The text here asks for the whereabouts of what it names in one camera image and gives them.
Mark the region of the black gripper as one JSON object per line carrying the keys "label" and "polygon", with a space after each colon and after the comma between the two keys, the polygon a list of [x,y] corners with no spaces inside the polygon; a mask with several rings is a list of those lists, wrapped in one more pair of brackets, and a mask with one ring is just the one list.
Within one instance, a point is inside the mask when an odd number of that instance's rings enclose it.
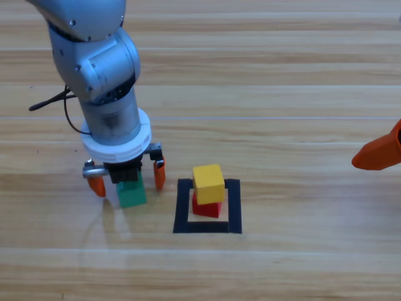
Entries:
{"label": "black gripper", "polygon": [[142,170],[142,158],[144,155],[149,155],[150,160],[154,162],[155,187],[156,190],[161,191],[165,183],[165,158],[160,142],[150,143],[144,153],[126,162],[95,165],[94,162],[87,161],[83,167],[83,177],[98,197],[105,197],[106,189],[102,176],[110,176],[114,184],[138,181],[138,173]]}

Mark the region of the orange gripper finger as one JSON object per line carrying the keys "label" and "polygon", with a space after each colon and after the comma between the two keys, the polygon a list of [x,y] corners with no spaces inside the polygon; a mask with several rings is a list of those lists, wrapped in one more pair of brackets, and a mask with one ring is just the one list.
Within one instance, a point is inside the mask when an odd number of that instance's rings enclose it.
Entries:
{"label": "orange gripper finger", "polygon": [[365,144],[352,159],[354,167],[368,171],[380,171],[397,164],[400,164],[400,121],[388,134]]}

